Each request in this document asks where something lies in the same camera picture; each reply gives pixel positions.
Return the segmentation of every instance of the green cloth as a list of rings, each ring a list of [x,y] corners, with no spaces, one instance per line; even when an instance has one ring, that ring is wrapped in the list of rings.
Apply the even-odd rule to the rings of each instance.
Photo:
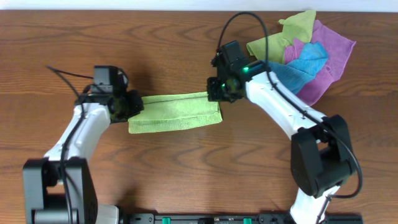
[[[129,119],[129,133],[155,133],[196,128],[222,122],[218,102],[207,92],[142,97],[144,110]]]
[[[271,62],[284,64],[285,48],[293,45],[293,39],[299,39],[304,43],[311,41],[316,13],[314,10],[307,10],[279,20],[279,23],[284,25],[282,32],[268,37],[268,58]],[[264,38],[250,42],[246,47],[250,55],[256,56],[258,60],[265,59],[266,43]]]

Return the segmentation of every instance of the pink cloth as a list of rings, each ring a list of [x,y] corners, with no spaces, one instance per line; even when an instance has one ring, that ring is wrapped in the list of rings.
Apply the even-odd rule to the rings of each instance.
[[[311,43],[315,42],[322,44],[329,54],[329,59],[316,77],[297,93],[297,97],[310,106],[321,98],[330,84],[341,78],[356,43],[325,27],[319,20],[313,25]],[[285,63],[298,58],[303,47],[304,43],[301,40],[294,39],[294,44],[285,48]]]

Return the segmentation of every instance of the white background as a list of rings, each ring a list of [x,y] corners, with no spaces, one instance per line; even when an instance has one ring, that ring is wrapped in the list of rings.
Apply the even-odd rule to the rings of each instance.
[[[398,0],[0,0],[0,9],[398,12]]]

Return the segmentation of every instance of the pile of cloth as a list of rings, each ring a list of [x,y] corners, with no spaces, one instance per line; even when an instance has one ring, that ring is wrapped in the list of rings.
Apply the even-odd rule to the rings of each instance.
[[[272,71],[310,106],[341,78],[356,43],[327,28],[315,16],[314,10],[307,10],[281,19],[282,32],[268,37]],[[247,48],[251,55],[264,60],[264,38],[248,43]]]

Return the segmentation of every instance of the brown wood surface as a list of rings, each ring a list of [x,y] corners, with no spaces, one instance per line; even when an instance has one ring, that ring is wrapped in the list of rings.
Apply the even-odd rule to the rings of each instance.
[[[205,91],[218,36],[232,12],[1,11],[0,223],[24,222],[22,166],[59,139],[75,96],[44,65],[92,75],[116,65],[143,95]],[[295,12],[259,13],[270,33]],[[362,213],[366,223],[398,223],[398,14],[319,12],[317,19],[357,44],[342,79],[315,109],[342,115],[364,172],[359,197],[329,212]],[[242,17],[225,40],[262,37]],[[69,77],[79,89],[90,80]],[[100,202],[129,211],[258,213],[288,210],[297,186],[290,142],[246,100],[222,103],[224,121],[186,131],[105,131],[90,162]],[[340,191],[356,186],[352,177]]]

